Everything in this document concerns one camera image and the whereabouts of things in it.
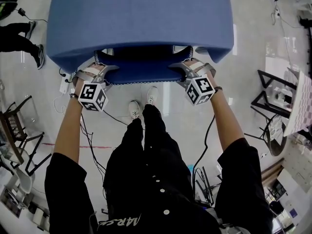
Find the white cable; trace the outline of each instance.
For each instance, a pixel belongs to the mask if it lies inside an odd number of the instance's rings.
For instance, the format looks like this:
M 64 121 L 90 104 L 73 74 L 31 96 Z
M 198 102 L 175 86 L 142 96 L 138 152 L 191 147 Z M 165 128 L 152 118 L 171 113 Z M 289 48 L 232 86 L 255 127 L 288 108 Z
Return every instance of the white cable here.
M 55 107 L 55 101 L 56 101 L 58 98 L 61 98 L 63 95 L 64 95 L 64 94 L 62 94 L 62 95 L 59 96 L 59 97 L 54 98 L 54 100 L 53 100 L 53 107 L 54 107 L 55 112 L 57 112 L 57 113 L 59 113 L 59 114 L 65 115 L 65 112 L 66 112 L 66 109 L 67 109 L 67 107 L 66 107 L 65 105 L 62 105 L 62 107 L 61 107 L 61 112 L 58 111 L 57 108 Z

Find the person's right arm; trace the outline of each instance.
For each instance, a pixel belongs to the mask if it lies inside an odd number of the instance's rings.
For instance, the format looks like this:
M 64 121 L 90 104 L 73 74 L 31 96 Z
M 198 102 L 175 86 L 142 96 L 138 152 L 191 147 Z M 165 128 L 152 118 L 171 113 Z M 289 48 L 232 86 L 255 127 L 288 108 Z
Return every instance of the person's right arm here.
M 207 76 L 216 87 L 210 72 Z M 258 151 L 251 147 L 230 109 L 223 91 L 211 98 L 223 154 L 222 183 L 215 211 L 223 223 L 247 229 L 251 234 L 272 233 L 273 216 L 264 197 Z

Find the red line on floor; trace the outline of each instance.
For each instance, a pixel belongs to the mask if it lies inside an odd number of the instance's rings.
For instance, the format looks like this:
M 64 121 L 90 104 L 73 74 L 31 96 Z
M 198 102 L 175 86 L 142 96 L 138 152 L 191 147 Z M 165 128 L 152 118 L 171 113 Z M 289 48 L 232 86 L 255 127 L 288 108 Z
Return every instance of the red line on floor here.
M 55 144 L 51 144 L 51 143 L 43 143 L 43 145 L 46 146 L 55 146 Z M 80 148 L 90 148 L 90 146 L 79 146 Z M 112 148 L 110 146 L 92 146 L 93 148 L 100 148 L 100 149 L 106 149 L 106 148 Z

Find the forearm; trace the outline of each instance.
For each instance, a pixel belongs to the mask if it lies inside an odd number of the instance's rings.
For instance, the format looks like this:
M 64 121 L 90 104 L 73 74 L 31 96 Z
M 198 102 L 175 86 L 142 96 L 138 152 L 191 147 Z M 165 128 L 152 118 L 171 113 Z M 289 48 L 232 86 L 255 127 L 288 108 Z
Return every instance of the forearm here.
M 63 154 L 76 163 L 79 161 L 81 112 L 82 106 L 78 100 L 71 98 L 54 148 L 55 153 Z
M 211 73 L 208 72 L 207 75 L 213 87 L 216 87 L 217 84 Z M 211 103 L 214 109 L 215 121 L 222 150 L 225 151 L 234 141 L 243 138 L 244 133 L 240 128 L 235 115 L 230 109 L 222 90 L 219 90 L 213 95 Z

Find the black shoe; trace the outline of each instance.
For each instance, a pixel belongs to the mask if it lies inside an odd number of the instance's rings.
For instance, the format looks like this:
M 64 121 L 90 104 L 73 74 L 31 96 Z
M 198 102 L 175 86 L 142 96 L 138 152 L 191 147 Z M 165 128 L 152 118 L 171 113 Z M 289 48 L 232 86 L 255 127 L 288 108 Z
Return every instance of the black shoe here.
M 45 59 L 44 59 L 44 53 L 43 53 L 43 45 L 37 45 L 38 47 L 38 56 L 35 58 L 38 70 L 41 69 L 44 65 Z
M 28 40 L 30 39 L 31 33 L 33 32 L 37 23 L 35 21 L 30 21 L 29 24 L 30 24 L 30 29 L 27 33 L 25 33 L 25 38 Z

